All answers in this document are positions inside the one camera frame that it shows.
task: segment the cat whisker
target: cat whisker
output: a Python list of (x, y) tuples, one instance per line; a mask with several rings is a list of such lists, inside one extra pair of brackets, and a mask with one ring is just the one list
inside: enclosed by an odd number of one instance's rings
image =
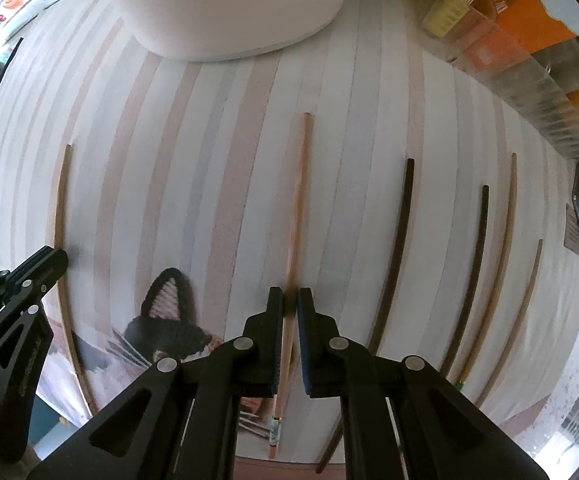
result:
[(114, 353), (116, 355), (124, 357), (130, 363), (135, 364), (138, 367), (143, 368), (144, 370), (147, 370), (151, 366), (151, 365), (147, 366), (143, 360), (137, 359), (136, 357), (134, 357), (134, 355), (127, 352), (127, 350), (125, 350), (121, 346), (117, 345), (114, 341), (109, 341), (109, 345), (110, 345), (110, 349), (115, 351)]
[(137, 366), (141, 369), (143, 369), (142, 366), (138, 365), (137, 362), (129, 359), (124, 353), (119, 352), (117, 349), (113, 348), (112, 346), (108, 346), (106, 349), (106, 352), (108, 352), (110, 355), (113, 355), (114, 357), (116, 357), (118, 360), (129, 363), (133, 366)]
[(255, 423), (252, 420), (249, 420), (247, 418), (239, 418), (238, 420), (240, 420), (244, 424), (251, 424), (252, 426), (260, 428), (261, 430), (266, 431), (267, 433), (270, 432), (270, 428), (268, 428), (267, 426), (265, 426), (263, 424), (257, 424), (257, 423)]
[(270, 437), (269, 432), (268, 433), (263, 433), (262, 431), (258, 431), (255, 430), (254, 428), (249, 428), (248, 426), (244, 425), (242, 422), (239, 422), (238, 425), (243, 428), (246, 431), (249, 431), (250, 433), (253, 433), (261, 438), (264, 438), (265, 440), (268, 440)]
[(141, 361), (147, 368), (151, 367), (152, 363), (148, 361), (145, 357), (143, 357), (143, 355), (137, 349), (135, 349), (134, 346), (132, 346), (132, 343), (130, 343), (127, 339), (125, 339), (125, 337), (118, 330), (113, 328), (112, 333), (117, 337), (119, 342), (121, 342), (121, 344), (129, 354), (134, 355), (134, 357), (138, 361)]

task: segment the wooden stick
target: wooden stick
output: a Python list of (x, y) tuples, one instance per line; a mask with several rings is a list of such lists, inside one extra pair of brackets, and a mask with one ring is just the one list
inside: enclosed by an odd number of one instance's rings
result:
[[(403, 183), (403, 198), (401, 199), (401, 207), (398, 215), (398, 223), (396, 224), (396, 231), (394, 232), (394, 246), (392, 249), (392, 257), (387, 268), (387, 277), (385, 285), (383, 286), (383, 293), (378, 302), (378, 310), (374, 320), (374, 327), (372, 327), (371, 335), (367, 349), (376, 355), (380, 344), (383, 341), (383, 334), (385, 333), (385, 326), (394, 301), (394, 294), (396, 293), (396, 284), (401, 272), (401, 263), (403, 262), (403, 253), (405, 252), (405, 240), (407, 238), (407, 228), (409, 226), (410, 210), (412, 208), (412, 191), (413, 191), (413, 158), (407, 159), (405, 166), (405, 181)], [(316, 474), (321, 474), (325, 466), (332, 460), (332, 455), (336, 451), (342, 437), (343, 437), (343, 421), (339, 416), (336, 424), (332, 428), (330, 438), (327, 440), (323, 449), (319, 454), (318, 464), (316, 465)]]
[[(65, 146), (63, 156), (63, 165), (60, 168), (60, 177), (58, 179), (58, 193), (56, 201), (56, 216), (54, 224), (54, 248), (63, 248), (65, 242), (65, 202), (68, 188), (68, 173), (70, 171), (70, 160), (72, 155), (72, 146)], [(63, 275), (58, 279), (58, 307), (60, 309), (61, 325), (63, 326), (63, 336), (68, 343), (68, 358), (76, 374), (76, 383), (83, 397), (84, 405), (90, 418), (94, 416), (98, 409), (94, 402), (89, 382), (85, 376), (81, 362), (78, 359), (76, 344), (73, 337), (73, 323), (70, 311), (70, 296), (68, 295), (68, 277)]]
[(523, 296), (521, 308), (519, 308), (519, 312), (516, 315), (516, 319), (514, 320), (514, 325), (511, 327), (511, 332), (509, 332), (509, 337), (507, 338), (507, 342), (505, 344), (505, 348), (503, 349), (503, 353), (501, 354), (501, 357), (498, 359), (498, 362), (496, 363), (496, 366), (493, 369), (492, 374), (487, 380), (487, 384), (485, 385), (483, 391), (481, 392), (480, 396), (476, 401), (477, 408), (480, 408), (482, 406), (482, 404), (487, 399), (487, 396), (492, 391), (492, 388), (494, 387), (496, 381), (500, 377), (501, 372), (503, 371), (503, 367), (505, 366), (509, 358), (511, 349), (514, 348), (516, 340), (519, 338), (521, 328), (523, 327), (523, 323), (525, 321), (525, 316), (527, 315), (527, 309), (529, 307), (532, 294), (534, 294), (534, 288), (536, 286), (536, 278), (538, 275), (538, 267), (540, 265), (540, 259), (542, 254), (543, 254), (543, 239), (541, 238), (538, 241), (538, 247), (536, 248), (536, 256), (534, 257), (534, 266), (531, 269), (531, 275), (529, 276), (529, 281), (527, 282), (527, 287), (525, 288), (525, 295)]
[(463, 367), (458, 376), (458, 381), (456, 387), (461, 390), (469, 377), (476, 359), (483, 348), (483, 343), (489, 332), (490, 325), (492, 324), (493, 314), (498, 306), (498, 300), (501, 297), (501, 291), (503, 289), (503, 283), (505, 282), (505, 273), (507, 272), (507, 266), (509, 263), (509, 253), (511, 251), (511, 238), (514, 234), (514, 221), (516, 218), (516, 198), (518, 192), (518, 175), (517, 175), (517, 164), (516, 164), (516, 153), (511, 154), (511, 171), (509, 174), (509, 198), (507, 202), (507, 218), (505, 221), (505, 231), (503, 233), (503, 246), (501, 247), (501, 255), (498, 260), (498, 268), (496, 269), (496, 276), (494, 278), (492, 292), (490, 293), (489, 300), (487, 301), (487, 307), (485, 308), (485, 313), (481, 319), (478, 332), (476, 334), (476, 339), (472, 344), (472, 348), (469, 351), (467, 359), (463, 364)]
[(489, 186), (483, 186), (483, 191), (481, 193), (481, 213), (478, 220), (478, 234), (476, 235), (474, 259), (472, 260), (472, 270), (469, 275), (469, 281), (467, 282), (467, 291), (465, 293), (465, 299), (463, 300), (463, 307), (460, 311), (460, 315), (458, 316), (458, 322), (454, 330), (454, 336), (452, 336), (452, 340), (449, 343), (449, 347), (447, 348), (447, 353), (445, 354), (445, 359), (441, 365), (441, 370), (439, 370), (439, 373), (445, 378), (449, 374), (449, 371), (454, 364), (454, 359), (456, 359), (458, 348), (460, 348), (460, 342), (463, 339), (463, 334), (465, 333), (465, 328), (467, 327), (467, 322), (469, 321), (469, 315), (472, 312), (474, 296), (476, 296), (476, 288), (478, 287), (478, 279), (480, 277), (481, 265), (483, 263), (483, 252), (485, 251), (488, 211)]
[(301, 239), (303, 235), (303, 214), (309, 176), (309, 147), (314, 130), (314, 116), (305, 113), (302, 117), (302, 135), (298, 152), (297, 179), (289, 227), (288, 259), (285, 267), (285, 291), (283, 332), (281, 338), (281, 370), (279, 372), (278, 393), (274, 398), (274, 426), (270, 435), (269, 458), (275, 458), (278, 449), (279, 427), (282, 423), (287, 397), (290, 393), (290, 364), (294, 333), (296, 332), (296, 298), (298, 292), (298, 264), (300, 262)]

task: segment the dark wooden stick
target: dark wooden stick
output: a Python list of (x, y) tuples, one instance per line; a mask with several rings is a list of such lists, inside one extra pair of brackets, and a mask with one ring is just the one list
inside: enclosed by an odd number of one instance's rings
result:
[(498, 306), (498, 300), (501, 297), (501, 291), (503, 290), (503, 283), (505, 283), (505, 274), (507, 272), (507, 266), (509, 264), (509, 253), (511, 252), (511, 239), (514, 234), (514, 221), (516, 218), (516, 197), (518, 192), (518, 175), (517, 175), (517, 165), (516, 165), (516, 153), (511, 154), (511, 171), (509, 174), (509, 197), (507, 202), (507, 218), (505, 222), (505, 232), (503, 233), (503, 246), (501, 247), (501, 255), (498, 260), (498, 268), (496, 269), (496, 276), (494, 278), (492, 292), (490, 293), (489, 300), (487, 301), (487, 307), (483, 318), (481, 319), (478, 332), (476, 333), (476, 339), (472, 344), (472, 348), (469, 351), (467, 359), (463, 364), (463, 367), (458, 376), (458, 381), (456, 383), (457, 388), (460, 390), (467, 381), (469, 374), (476, 364), (476, 359), (483, 348), (483, 343), (489, 332), (490, 325), (492, 324), (493, 314)]
[(465, 333), (465, 328), (467, 327), (469, 315), (472, 312), (474, 296), (476, 295), (478, 279), (481, 273), (481, 265), (483, 263), (483, 252), (485, 251), (488, 211), (489, 186), (483, 186), (483, 190), (481, 192), (481, 215), (478, 221), (478, 234), (476, 235), (476, 246), (474, 247), (472, 271), (470, 272), (469, 281), (467, 282), (467, 291), (465, 293), (465, 299), (463, 300), (463, 308), (461, 309), (460, 315), (458, 316), (458, 322), (454, 330), (454, 336), (452, 336), (452, 340), (449, 343), (449, 347), (447, 348), (447, 353), (445, 354), (445, 359), (441, 365), (441, 370), (439, 370), (439, 373), (445, 378), (449, 374), (449, 371), (454, 364), (454, 359), (456, 359), (456, 354), (458, 353), (460, 342), (463, 339), (463, 334)]
[[(405, 240), (407, 238), (407, 228), (409, 226), (410, 210), (412, 208), (412, 191), (413, 191), (413, 158), (407, 159), (405, 165), (405, 181), (403, 183), (403, 198), (401, 199), (401, 208), (398, 215), (398, 223), (396, 224), (396, 232), (394, 234), (394, 245), (392, 250), (392, 257), (387, 269), (387, 276), (385, 277), (385, 285), (383, 286), (383, 293), (378, 303), (376, 317), (374, 319), (374, 327), (369, 337), (367, 349), (376, 355), (380, 348), (380, 343), (383, 341), (383, 334), (385, 333), (385, 326), (389, 318), (389, 312), (392, 308), (394, 294), (396, 293), (396, 285), (398, 283), (398, 276), (401, 272), (401, 263), (403, 262), (403, 253), (405, 252)], [(336, 451), (341, 439), (343, 437), (343, 421), (339, 416), (336, 422), (331, 437), (323, 447), (318, 464), (316, 465), (316, 473), (321, 474), (325, 466), (332, 459), (332, 455)]]

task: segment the cat ear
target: cat ear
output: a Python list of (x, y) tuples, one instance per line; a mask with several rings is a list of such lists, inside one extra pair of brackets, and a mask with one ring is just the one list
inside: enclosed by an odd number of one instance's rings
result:
[(174, 268), (161, 272), (140, 307), (141, 316), (194, 322), (194, 300), (189, 280)]

